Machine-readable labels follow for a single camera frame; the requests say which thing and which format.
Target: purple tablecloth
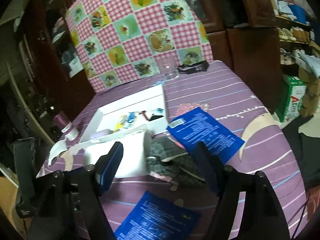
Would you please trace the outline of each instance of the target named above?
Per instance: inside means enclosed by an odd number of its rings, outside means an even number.
[[[96,95],[73,124],[82,134],[99,107],[150,88],[161,80],[163,80],[161,75],[152,76],[115,87],[102,95]],[[207,103],[210,105],[208,113],[239,137],[251,120],[266,112],[263,104],[244,82],[220,61],[213,62],[207,72],[182,75],[178,79],[164,83],[163,88],[169,120],[173,119],[176,107],[181,103]],[[83,151],[80,151],[74,157],[73,168],[81,167],[82,163]],[[306,195],[299,167],[279,127],[271,125],[256,132],[249,139],[242,159],[240,160],[239,155],[235,154],[227,164],[235,167],[239,172],[263,170],[266,173],[280,200],[290,234],[292,234],[300,219],[302,212],[300,207],[306,201]],[[62,158],[50,167],[46,161],[40,173],[44,175],[56,170],[64,170]],[[148,190],[172,202],[182,198],[184,207],[201,213],[198,227],[189,238],[202,239],[215,211],[217,197],[207,188],[178,187],[178,190],[173,192],[169,190],[170,187],[169,183],[150,176],[115,179],[111,189],[100,198],[113,230],[117,229],[143,193]],[[240,194],[230,238],[238,233],[243,207],[244,194]],[[306,222],[306,216],[304,216],[298,232]],[[86,235],[84,227],[80,227],[80,230]]]

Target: gray plaid cloth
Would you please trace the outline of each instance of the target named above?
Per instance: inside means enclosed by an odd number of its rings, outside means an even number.
[[[188,153],[168,139],[167,136],[151,141],[147,169],[159,175],[169,176],[179,185],[204,187],[204,176]]]

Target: open white box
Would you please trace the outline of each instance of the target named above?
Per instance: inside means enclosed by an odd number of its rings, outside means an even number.
[[[128,128],[95,139],[91,138],[93,134],[99,131],[105,129],[114,130],[119,118],[122,115],[126,115],[130,112],[152,111],[157,108],[163,109],[164,117],[150,122],[147,120],[141,121],[140,118],[139,123],[136,122],[133,128]],[[79,144],[86,149],[88,146],[91,146],[95,143],[116,140],[126,136],[127,134],[140,130],[148,130],[154,135],[160,134],[167,131],[166,128],[168,126],[168,121],[166,116],[167,114],[162,85],[154,86],[130,96],[121,98],[97,109],[97,112],[94,114],[86,130],[84,131]]]

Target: blue bag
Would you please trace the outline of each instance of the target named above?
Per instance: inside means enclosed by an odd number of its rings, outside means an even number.
[[[115,235],[118,240],[185,240],[199,216],[146,191]]]
[[[196,143],[202,141],[210,153],[217,155],[223,164],[244,144],[241,138],[199,107],[173,119],[167,130],[191,156]]]

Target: glass cup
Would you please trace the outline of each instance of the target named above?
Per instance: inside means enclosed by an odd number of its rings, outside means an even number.
[[[174,55],[158,58],[156,62],[164,80],[172,80],[180,76]]]

